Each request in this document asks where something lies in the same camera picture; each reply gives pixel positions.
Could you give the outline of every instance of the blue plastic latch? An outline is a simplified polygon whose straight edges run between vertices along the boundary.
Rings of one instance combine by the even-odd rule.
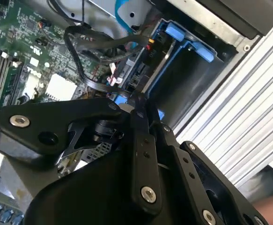
[[[165,32],[171,35],[174,39],[178,41],[183,41],[185,36],[185,31],[177,27],[174,23],[170,22]]]
[[[123,97],[123,96],[117,96],[116,100],[114,100],[114,102],[119,105],[119,104],[125,104],[127,102],[127,98]],[[158,110],[158,114],[159,114],[159,118],[162,120],[164,117],[164,112],[161,110]]]
[[[207,62],[212,62],[214,60],[214,53],[206,48],[201,42],[191,42],[191,45],[195,48],[194,51]]]

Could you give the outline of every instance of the screw head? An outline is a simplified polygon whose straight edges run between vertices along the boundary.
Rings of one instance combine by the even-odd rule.
[[[143,187],[141,189],[141,196],[144,200],[148,203],[154,203],[156,202],[156,193],[155,191],[150,187]]]
[[[144,114],[142,114],[141,112],[138,112],[137,115],[141,118],[144,118]]]
[[[163,126],[163,129],[166,131],[166,132],[170,132],[170,128],[166,125]]]
[[[251,49],[251,46],[249,46],[249,45],[245,45],[245,46],[243,47],[243,50],[244,50],[245,52],[248,52],[250,49]]]
[[[30,125],[30,120],[26,116],[14,115],[10,117],[9,122],[17,128],[26,128]]]
[[[203,217],[209,225],[216,225],[216,220],[214,216],[208,210],[203,211]]]
[[[259,219],[258,217],[255,217],[255,220],[257,221],[257,223],[259,225],[264,225],[264,223],[261,221],[261,219]]]
[[[109,104],[108,106],[109,106],[109,108],[111,108],[111,109],[113,109],[113,110],[116,110],[116,109],[117,109],[117,107],[116,107],[114,104]]]
[[[193,144],[189,144],[189,147],[191,148],[191,150],[195,151],[196,147]]]

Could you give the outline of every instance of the wire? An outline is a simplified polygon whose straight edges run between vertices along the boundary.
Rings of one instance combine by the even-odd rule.
[[[40,28],[41,32],[46,36],[46,38],[48,39],[48,41],[52,44],[52,45],[58,45],[58,46],[62,46],[64,44],[60,44],[60,43],[57,43],[55,41],[53,41],[49,35],[46,33],[46,31],[43,29],[43,26],[42,26],[42,23],[41,22],[37,22],[38,24],[38,27]]]
[[[84,0],[82,0],[82,24],[81,25],[84,24],[84,20],[85,20],[84,4],[85,4],[85,2],[84,2]]]
[[[93,35],[87,34],[86,35],[89,38],[93,38]],[[154,40],[150,39],[149,37],[143,36],[143,35],[130,35],[121,39],[117,40],[108,40],[108,41],[88,41],[88,40],[79,40],[77,43],[77,51],[83,51],[83,50],[91,50],[91,49],[110,49],[117,47],[119,45],[124,45],[129,42],[135,42],[139,45],[145,47],[148,45],[148,43],[154,43]]]
[[[66,44],[69,52],[71,53],[71,56],[73,57],[73,60],[74,60],[75,65],[77,67],[77,71],[78,71],[78,75],[79,75],[80,79],[87,86],[89,86],[92,89],[95,89],[97,91],[106,92],[106,93],[116,93],[116,94],[122,95],[122,96],[124,96],[126,98],[130,97],[131,93],[124,90],[124,89],[117,88],[117,87],[111,87],[111,86],[107,86],[107,85],[104,85],[104,84],[101,84],[101,83],[97,83],[97,82],[89,79],[85,75],[82,63],[81,63],[80,58],[79,58],[79,55],[78,55],[77,51],[75,50],[75,48],[74,48],[74,46],[73,46],[73,44],[72,44],[72,42],[70,40],[70,37],[69,37],[69,34],[74,35],[76,33],[84,35],[85,31],[86,31],[86,29],[84,29],[83,27],[70,26],[70,27],[66,28],[65,34],[64,34],[65,44]]]

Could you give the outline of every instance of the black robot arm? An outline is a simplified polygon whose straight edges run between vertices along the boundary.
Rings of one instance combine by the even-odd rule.
[[[42,189],[24,225],[266,225],[192,142],[179,145],[142,95],[122,110],[106,98],[0,109],[0,153],[32,171],[112,143],[112,151]]]

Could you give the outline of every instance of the motherboard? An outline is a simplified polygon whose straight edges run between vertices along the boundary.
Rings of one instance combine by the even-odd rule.
[[[63,41],[64,29],[18,0],[0,0],[0,107],[79,98],[87,86]],[[97,80],[106,66],[80,55]]]

